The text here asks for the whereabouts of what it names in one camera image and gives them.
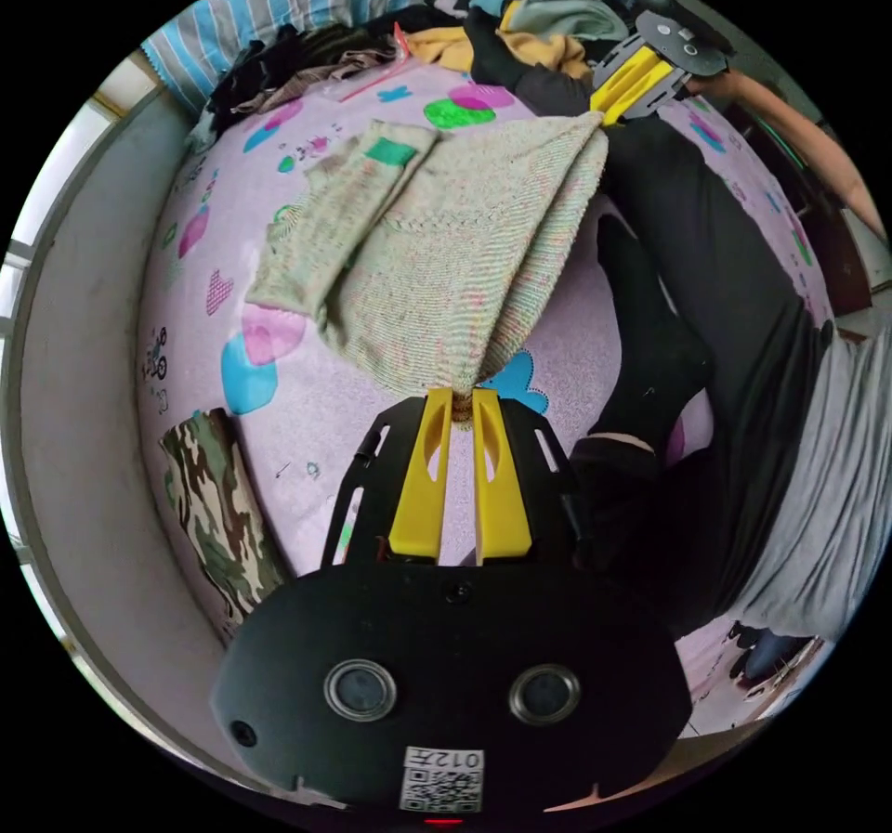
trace qr code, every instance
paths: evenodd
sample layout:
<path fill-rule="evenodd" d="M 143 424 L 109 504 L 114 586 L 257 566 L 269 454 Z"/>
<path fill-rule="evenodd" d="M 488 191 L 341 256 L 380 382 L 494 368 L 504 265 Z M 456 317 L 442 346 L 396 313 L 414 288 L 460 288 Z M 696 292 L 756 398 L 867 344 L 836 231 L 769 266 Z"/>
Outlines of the qr code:
<path fill-rule="evenodd" d="M 480 811 L 482 799 L 482 771 L 407 768 L 400 807 L 409 812 L 469 813 Z"/>

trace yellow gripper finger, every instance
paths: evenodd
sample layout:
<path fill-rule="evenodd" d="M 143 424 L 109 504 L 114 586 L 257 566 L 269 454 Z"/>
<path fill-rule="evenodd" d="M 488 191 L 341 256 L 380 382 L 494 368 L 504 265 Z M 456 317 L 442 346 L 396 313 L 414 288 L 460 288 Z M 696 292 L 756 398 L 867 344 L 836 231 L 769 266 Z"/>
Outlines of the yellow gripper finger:
<path fill-rule="evenodd" d="M 673 67 L 644 46 L 591 97 L 589 109 L 603 111 L 605 126 L 616 122 L 652 87 L 672 74 Z"/>
<path fill-rule="evenodd" d="M 518 472 L 508 444 L 499 395 L 472 396 L 474 491 L 477 500 L 477 563 L 526 557 L 532 547 Z M 492 466 L 487 469 L 487 456 Z"/>
<path fill-rule="evenodd" d="M 394 554 L 429 558 L 434 563 L 439 560 L 452 426 L 452 389 L 438 387 L 428 391 L 400 503 L 390 529 L 390 551 Z M 438 449 L 437 472 L 432 476 L 429 467 Z"/>

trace screw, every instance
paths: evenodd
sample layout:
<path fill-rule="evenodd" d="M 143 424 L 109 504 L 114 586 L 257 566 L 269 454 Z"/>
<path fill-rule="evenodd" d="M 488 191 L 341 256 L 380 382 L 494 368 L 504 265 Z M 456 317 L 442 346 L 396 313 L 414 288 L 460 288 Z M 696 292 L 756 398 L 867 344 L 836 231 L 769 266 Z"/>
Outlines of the screw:
<path fill-rule="evenodd" d="M 235 742 L 240 747 L 255 747 L 257 745 L 257 735 L 254 728 L 247 722 L 233 722 L 230 725 L 230 731 Z"/>
<path fill-rule="evenodd" d="M 467 604 L 471 600 L 471 587 L 467 582 L 457 582 L 446 592 L 449 604 Z"/>

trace yellow clothing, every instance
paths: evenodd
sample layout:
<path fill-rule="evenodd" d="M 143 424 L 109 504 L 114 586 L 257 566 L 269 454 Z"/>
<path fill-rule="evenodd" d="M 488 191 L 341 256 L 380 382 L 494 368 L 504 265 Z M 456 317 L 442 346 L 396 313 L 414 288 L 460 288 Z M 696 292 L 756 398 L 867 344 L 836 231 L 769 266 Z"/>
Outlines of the yellow clothing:
<path fill-rule="evenodd" d="M 585 64 L 585 50 L 579 41 L 562 34 L 553 34 L 547 41 L 534 34 L 497 32 L 515 59 L 527 65 L 544 65 L 552 72 L 564 72 L 571 78 L 591 74 Z M 470 72 L 474 49 L 465 29 L 431 28 L 426 32 L 406 35 L 412 55 L 423 62 L 434 63 L 451 72 Z"/>

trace camera lens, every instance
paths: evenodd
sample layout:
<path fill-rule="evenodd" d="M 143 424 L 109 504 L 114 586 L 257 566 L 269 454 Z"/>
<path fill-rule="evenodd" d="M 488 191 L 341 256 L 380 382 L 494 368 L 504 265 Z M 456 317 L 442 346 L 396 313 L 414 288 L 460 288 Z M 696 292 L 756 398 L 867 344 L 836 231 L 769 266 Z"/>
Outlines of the camera lens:
<path fill-rule="evenodd" d="M 511 686 L 508 704 L 526 724 L 555 724 L 576 709 L 580 695 L 579 680 L 569 669 L 548 664 L 519 675 Z"/>
<path fill-rule="evenodd" d="M 338 663 L 325 679 L 325 700 L 342 718 L 377 722 L 397 702 L 397 686 L 390 673 L 367 659 Z"/>

